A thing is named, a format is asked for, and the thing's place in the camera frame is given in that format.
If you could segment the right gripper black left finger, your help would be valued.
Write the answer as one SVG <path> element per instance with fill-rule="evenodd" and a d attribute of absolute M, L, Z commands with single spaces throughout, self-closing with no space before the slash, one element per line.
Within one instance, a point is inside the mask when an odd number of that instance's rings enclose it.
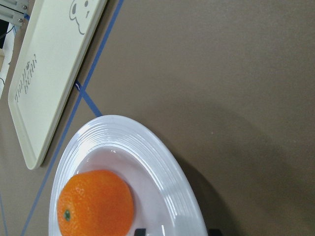
<path fill-rule="evenodd" d="M 146 228 L 137 228 L 135 229 L 134 236 L 145 236 Z"/>

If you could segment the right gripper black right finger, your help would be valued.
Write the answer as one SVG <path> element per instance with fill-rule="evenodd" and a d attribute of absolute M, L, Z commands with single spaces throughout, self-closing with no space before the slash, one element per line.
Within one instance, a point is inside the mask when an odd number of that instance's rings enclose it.
<path fill-rule="evenodd" d="M 209 229 L 208 235 L 209 236 L 221 236 L 221 231 L 219 229 Z"/>

